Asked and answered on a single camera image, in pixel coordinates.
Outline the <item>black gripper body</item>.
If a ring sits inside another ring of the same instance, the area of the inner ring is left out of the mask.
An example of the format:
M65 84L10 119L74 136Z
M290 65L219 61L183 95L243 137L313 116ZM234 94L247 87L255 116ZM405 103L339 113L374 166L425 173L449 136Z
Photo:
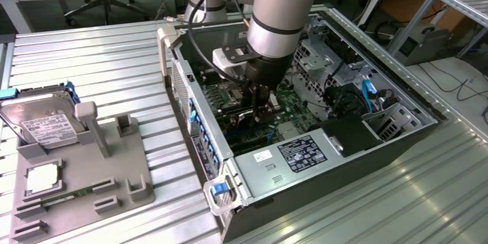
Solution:
M254 84L277 87L290 66L293 56L258 57L246 62L245 78Z

